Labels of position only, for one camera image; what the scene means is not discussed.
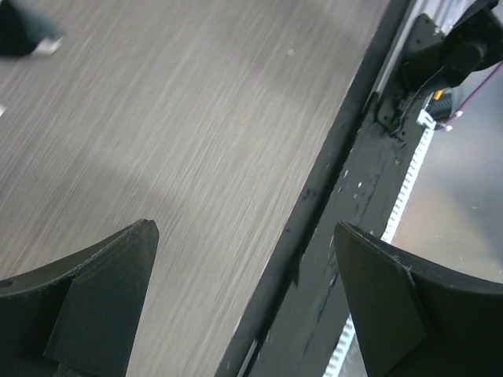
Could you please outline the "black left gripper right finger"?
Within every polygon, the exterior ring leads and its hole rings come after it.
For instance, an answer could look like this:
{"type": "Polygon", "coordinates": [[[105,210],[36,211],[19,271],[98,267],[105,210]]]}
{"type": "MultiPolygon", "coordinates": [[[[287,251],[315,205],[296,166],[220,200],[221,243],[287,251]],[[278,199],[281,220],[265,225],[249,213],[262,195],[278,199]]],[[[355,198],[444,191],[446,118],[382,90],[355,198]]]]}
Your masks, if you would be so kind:
{"type": "Polygon", "coordinates": [[[369,376],[500,376],[502,286],[340,222],[336,259],[369,376]]]}

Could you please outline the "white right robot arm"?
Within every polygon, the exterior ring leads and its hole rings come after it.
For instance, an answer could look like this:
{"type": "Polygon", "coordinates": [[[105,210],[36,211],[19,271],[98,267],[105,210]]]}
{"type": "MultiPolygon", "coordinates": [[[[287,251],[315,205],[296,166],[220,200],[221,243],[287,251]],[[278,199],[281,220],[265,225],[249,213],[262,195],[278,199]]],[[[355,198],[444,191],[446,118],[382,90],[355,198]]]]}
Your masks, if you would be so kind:
{"type": "Polygon", "coordinates": [[[497,1],[473,2],[448,35],[406,56],[401,74],[406,87],[422,93],[457,87],[475,71],[502,62],[502,22],[497,1]]]}

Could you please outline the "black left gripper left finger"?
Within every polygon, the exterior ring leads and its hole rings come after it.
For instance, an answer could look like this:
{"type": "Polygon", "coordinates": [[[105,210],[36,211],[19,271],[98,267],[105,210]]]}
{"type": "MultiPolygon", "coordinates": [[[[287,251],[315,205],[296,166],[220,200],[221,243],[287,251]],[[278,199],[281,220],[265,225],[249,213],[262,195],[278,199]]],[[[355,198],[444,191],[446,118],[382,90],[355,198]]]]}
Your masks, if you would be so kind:
{"type": "Polygon", "coordinates": [[[159,230],[139,220],[65,258],[2,280],[3,376],[124,376],[159,230]]]}

